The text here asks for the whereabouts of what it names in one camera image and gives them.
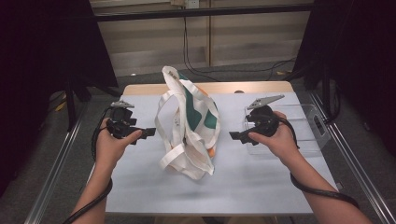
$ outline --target wire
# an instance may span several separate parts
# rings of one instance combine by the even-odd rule
[[[187,23],[186,23],[186,18],[184,17],[183,19],[184,19],[184,36],[183,36],[183,60],[184,60],[184,64],[186,65],[187,69],[189,69],[189,71],[191,73],[193,73],[194,75],[200,76],[200,77],[207,77],[207,78],[212,79],[214,81],[220,82],[220,80],[215,79],[213,77],[209,77],[209,76],[205,76],[205,75],[202,75],[202,74],[195,73],[195,72],[200,72],[200,73],[203,73],[203,72],[194,69],[192,67],[191,63],[190,63],[190,58],[189,58],[189,40],[188,40],[188,35],[187,35]]]
[[[332,105],[333,105],[333,112],[330,109],[330,116],[327,119],[323,120],[323,122],[325,124],[328,124],[328,123],[332,122],[340,114],[340,111],[341,111],[341,91],[340,91],[340,88],[338,87],[338,85],[335,85],[335,92],[334,92],[334,96],[332,98]]]
[[[224,73],[224,72],[258,73],[258,72],[271,71],[270,76],[265,80],[265,81],[268,81],[272,77],[275,68],[278,68],[278,67],[280,67],[280,66],[282,66],[282,65],[284,65],[286,63],[295,62],[296,58],[291,58],[291,59],[286,60],[286,61],[280,61],[280,62],[274,63],[273,66],[270,67],[270,68],[257,69],[257,70],[238,70],[238,69],[232,69],[232,70],[221,69],[221,70],[211,70],[211,71],[198,70],[198,69],[194,68],[191,65],[191,62],[190,62],[190,57],[189,57],[189,39],[188,39],[188,33],[187,33],[187,21],[186,21],[185,17],[183,19],[184,19],[184,38],[183,38],[183,59],[184,59],[184,64],[186,65],[187,69],[191,73],[196,75],[196,76],[207,77],[207,78],[210,78],[212,80],[215,80],[215,81],[219,82],[218,79],[202,75],[202,73],[203,74]]]
[[[91,142],[91,152],[92,152],[92,158],[94,161],[96,161],[96,141],[98,139],[99,133],[106,129],[105,128],[100,128],[100,126],[102,125],[103,120],[105,119],[105,116],[107,114],[107,111],[109,109],[112,109],[113,106],[110,106],[108,108],[105,109],[105,111],[102,113],[101,118],[99,119],[99,122],[95,128],[95,130],[93,131],[93,135],[92,135],[92,142]],[[111,189],[113,188],[113,180],[110,178],[110,181],[107,184],[107,187],[105,188],[104,192],[102,194],[100,194],[98,197],[96,197],[92,202],[88,203],[87,205],[85,205],[84,207],[82,207],[81,209],[79,209],[76,213],[74,213],[73,215],[71,215],[65,222],[64,224],[68,224],[68,223],[73,223],[76,219],[78,219],[79,217],[81,217],[83,214],[85,214],[86,212],[88,212],[90,209],[92,209],[93,207],[95,207],[97,204],[99,204],[99,202],[101,202],[105,197],[107,197],[107,195],[110,193]]]
[[[96,161],[96,141],[98,140],[99,132],[101,132],[103,130],[100,128],[100,126],[102,125],[102,122],[105,119],[107,111],[112,108],[113,107],[110,106],[105,109],[105,111],[102,113],[102,117],[100,118],[98,124],[96,125],[95,130],[93,131],[93,135],[92,135],[92,139],[91,139],[91,154],[92,154],[92,158],[94,161]]]
[[[107,195],[110,193],[110,191],[113,189],[113,180],[110,178],[110,181],[107,184],[107,187],[105,188],[105,191],[101,193],[97,198],[95,198],[92,202],[88,203],[81,209],[79,209],[77,212],[75,212],[73,215],[71,215],[65,222],[64,224],[69,224],[73,223],[76,221],[79,217],[84,215],[86,212],[88,212],[90,209],[95,207],[99,202],[101,202]]]
[[[286,126],[288,126],[291,130],[291,133],[293,135],[293,140],[294,143],[297,146],[297,138],[296,138],[296,134],[294,132],[293,127],[291,126],[291,124],[286,120],[286,119],[281,119],[279,118],[279,121],[281,121],[282,123],[286,124]],[[328,197],[328,198],[332,198],[332,199],[336,199],[336,200],[341,200],[344,201],[346,203],[351,203],[354,206],[356,206],[359,209],[359,205],[358,203],[351,197],[343,194],[343,193],[339,193],[339,192],[334,192],[334,191],[329,191],[329,190],[324,190],[324,189],[312,189],[309,188],[305,185],[303,185],[302,183],[298,182],[298,180],[294,177],[294,175],[292,175],[290,173],[290,179],[291,179],[291,183],[297,188],[300,189],[301,191],[304,191],[306,193],[310,193],[310,194],[315,194],[315,195],[319,195],[319,196],[323,196],[323,197]]]

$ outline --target wooden panel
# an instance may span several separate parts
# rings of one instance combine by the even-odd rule
[[[206,82],[195,83],[196,86],[207,93],[234,93],[243,91],[254,92],[293,92],[293,88],[287,81],[258,81],[258,82]],[[129,85],[123,95],[150,95],[163,94],[168,91],[166,84],[139,84]]]
[[[103,2],[103,0],[91,1],[94,4]],[[200,0],[200,7],[252,7],[302,4],[312,1]],[[115,0],[106,2],[120,3]],[[95,7],[94,12],[131,13],[169,9],[176,10],[178,7],[171,6],[168,1],[167,3],[121,7]],[[293,58],[300,47],[308,16],[309,12],[291,12],[187,18],[191,64],[193,67],[205,67],[276,62]],[[164,65],[162,55],[172,59],[172,62],[166,63],[168,65],[176,66],[184,63],[184,21],[182,18],[107,21],[99,22],[99,27],[118,77],[129,76],[131,73],[152,73],[153,70],[139,68]],[[138,61],[130,60],[129,56],[135,54],[144,56],[134,57],[138,58]]]

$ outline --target controller cable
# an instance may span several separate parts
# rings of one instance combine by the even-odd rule
[[[99,120],[98,125],[96,126],[93,135],[92,135],[92,142],[91,142],[91,151],[92,151],[92,157],[93,160],[96,161],[96,141],[98,139],[99,133],[106,129],[105,128],[100,128],[100,126],[102,125],[103,120],[105,119],[106,113],[108,110],[112,109],[113,106],[108,107],[107,109],[105,109],[105,111],[102,114],[102,117]],[[74,221],[76,221],[79,217],[81,217],[83,214],[85,214],[86,212],[88,212],[90,209],[92,209],[93,207],[95,207],[97,204],[99,204],[99,202],[101,202],[105,197],[107,197],[107,195],[110,193],[111,189],[113,188],[113,180],[110,178],[110,181],[107,184],[107,187],[105,188],[105,190],[103,191],[103,193],[101,193],[97,198],[95,198],[92,202],[86,204],[84,207],[82,207],[81,209],[79,209],[77,212],[75,212],[74,214],[72,214],[65,222],[64,224],[69,224],[69,223],[73,223]]]
[[[294,131],[293,127],[291,126],[291,124],[286,119],[283,119],[283,118],[279,118],[279,121],[291,129],[291,133],[293,134],[293,140],[297,146],[296,134],[295,134],[295,131]],[[291,183],[294,185],[294,187],[296,187],[297,189],[299,189],[301,191],[304,191],[304,192],[310,193],[310,194],[316,194],[316,195],[323,196],[323,197],[341,200],[341,201],[344,201],[347,203],[351,203],[359,209],[358,203],[353,198],[351,198],[343,193],[329,191],[329,190],[323,190],[323,189],[309,188],[309,187],[303,185],[302,183],[298,182],[297,179],[294,177],[294,175],[292,175],[291,173],[290,173],[290,179],[291,179]]]

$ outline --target metal rail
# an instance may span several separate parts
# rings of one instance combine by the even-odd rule
[[[46,182],[43,185],[39,195],[35,199],[35,203],[32,209],[29,212],[28,217],[26,218],[24,224],[38,224],[41,221],[41,218],[44,215],[44,212],[47,208],[48,203],[50,202],[50,197],[55,189],[56,183],[58,182],[58,178],[61,174],[62,169],[64,168],[64,163],[66,162],[67,155],[71,149],[71,146],[76,139],[78,134],[78,130],[81,124],[81,120],[85,115],[88,108],[88,103],[84,103],[81,111],[78,115],[78,120],[73,129],[67,134],[64,139],[64,143],[58,153],[58,156],[53,163],[52,168],[49,172]]]
[[[82,16],[73,18],[60,18],[60,21],[136,21],[149,19],[166,19],[166,18],[184,18],[184,17],[202,17],[202,16],[225,16],[241,14],[260,14],[260,13],[278,13],[278,12],[298,12],[312,11],[314,9],[328,10],[336,7],[336,4],[294,4],[294,5],[276,5],[261,7],[211,7],[211,8],[192,8],[163,11],[145,11],[132,13],[107,13],[97,14],[94,16]]]
[[[321,102],[318,95],[311,92],[310,96],[313,103],[317,106],[321,116],[327,119],[327,113],[325,112],[323,108],[323,103]],[[327,125],[327,128],[338,148],[340,149],[341,153],[343,154],[346,163],[351,169],[353,175],[356,177],[357,181],[361,185],[361,188],[366,194],[367,199],[370,201],[378,217],[381,219],[381,222],[384,224],[396,223],[396,219],[390,212],[390,209],[388,208],[387,203],[385,202],[381,193],[371,181],[370,177],[364,171],[359,160],[353,153],[352,148],[347,143],[345,137],[341,134],[337,125],[335,123],[330,123]]]

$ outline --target person's left hand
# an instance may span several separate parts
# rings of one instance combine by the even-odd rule
[[[111,168],[116,167],[117,161],[122,157],[125,148],[137,140],[142,134],[141,130],[137,130],[125,138],[117,139],[113,137],[106,128],[106,122],[108,119],[104,119],[101,124],[101,132],[96,142],[96,165],[109,166]]]

